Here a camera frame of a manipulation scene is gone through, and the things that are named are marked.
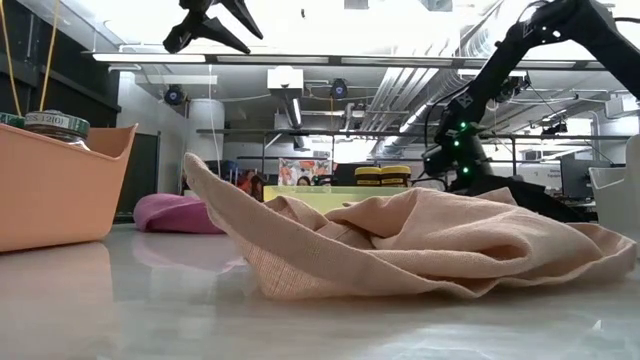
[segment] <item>pink bean bag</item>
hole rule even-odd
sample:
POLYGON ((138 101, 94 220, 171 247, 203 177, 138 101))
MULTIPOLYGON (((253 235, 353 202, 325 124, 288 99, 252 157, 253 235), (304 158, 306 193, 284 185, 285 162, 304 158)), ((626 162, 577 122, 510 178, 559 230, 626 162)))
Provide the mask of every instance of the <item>pink bean bag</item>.
POLYGON ((133 210, 140 231, 224 234, 211 223, 202 200, 172 194, 153 194, 140 199, 133 210))

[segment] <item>yellow lid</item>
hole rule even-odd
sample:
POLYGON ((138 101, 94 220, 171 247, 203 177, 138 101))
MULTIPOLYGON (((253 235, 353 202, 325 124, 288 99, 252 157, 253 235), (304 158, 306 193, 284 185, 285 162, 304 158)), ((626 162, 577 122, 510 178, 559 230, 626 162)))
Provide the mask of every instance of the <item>yellow lid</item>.
POLYGON ((356 175, 380 175, 380 168, 378 167, 361 167, 356 169, 356 175))
POLYGON ((411 168, 408 166, 385 166, 381 170, 382 174, 409 174, 411 175, 411 168))

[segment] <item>crumpled towel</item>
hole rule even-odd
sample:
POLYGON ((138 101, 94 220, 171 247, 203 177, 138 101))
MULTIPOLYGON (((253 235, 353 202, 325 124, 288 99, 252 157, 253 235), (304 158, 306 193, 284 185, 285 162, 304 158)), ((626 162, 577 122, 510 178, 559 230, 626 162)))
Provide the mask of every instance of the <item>crumpled towel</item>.
POLYGON ((133 221, 145 232, 224 234, 207 217, 205 203, 188 196, 147 195, 133 209, 133 221))
POLYGON ((508 189, 485 198, 412 189, 322 216, 292 198, 259 204, 195 155, 186 155, 185 169, 211 220, 240 245, 274 299, 434 290, 477 298, 497 285, 611 281, 636 260, 634 241, 518 207, 508 189))

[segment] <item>jar lid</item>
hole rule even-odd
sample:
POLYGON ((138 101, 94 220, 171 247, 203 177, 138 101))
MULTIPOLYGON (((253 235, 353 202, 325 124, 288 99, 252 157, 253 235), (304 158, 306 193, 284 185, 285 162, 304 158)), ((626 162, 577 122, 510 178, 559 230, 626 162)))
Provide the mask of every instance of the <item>jar lid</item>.
POLYGON ((379 175, 380 174, 380 168, 378 167, 359 167, 356 169, 355 171, 356 175, 379 175))
POLYGON ((383 174, 408 174, 411 175, 411 168, 408 166, 385 166, 382 168, 383 174))
POLYGON ((60 111, 34 111, 27 114, 25 127, 34 125, 54 126, 60 129, 72 131, 83 138, 89 135, 89 122, 87 120, 61 113, 60 111))
POLYGON ((18 115, 0 113, 0 124, 24 128, 24 118, 18 115))

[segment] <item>black robotic arm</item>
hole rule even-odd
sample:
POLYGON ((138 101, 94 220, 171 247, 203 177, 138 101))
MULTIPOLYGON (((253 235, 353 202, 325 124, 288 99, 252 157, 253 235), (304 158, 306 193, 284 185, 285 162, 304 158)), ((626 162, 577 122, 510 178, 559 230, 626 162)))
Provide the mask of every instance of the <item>black robotic arm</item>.
POLYGON ((435 135, 440 148, 423 154, 425 173, 441 176, 455 169, 452 189, 464 189, 492 175, 477 134, 487 102, 533 47, 574 40, 584 46, 634 96, 640 98, 640 51, 616 29, 608 9, 596 0, 556 0, 514 24, 464 92, 446 106, 435 135))
POLYGON ((217 18, 210 19, 207 10, 212 5, 222 4, 253 35, 262 39, 262 32, 249 13, 244 0, 180 0, 180 7, 189 10, 182 23, 174 26, 164 40, 165 50, 171 54, 182 51, 197 38, 217 41, 245 54, 251 51, 233 33, 225 28, 217 18))

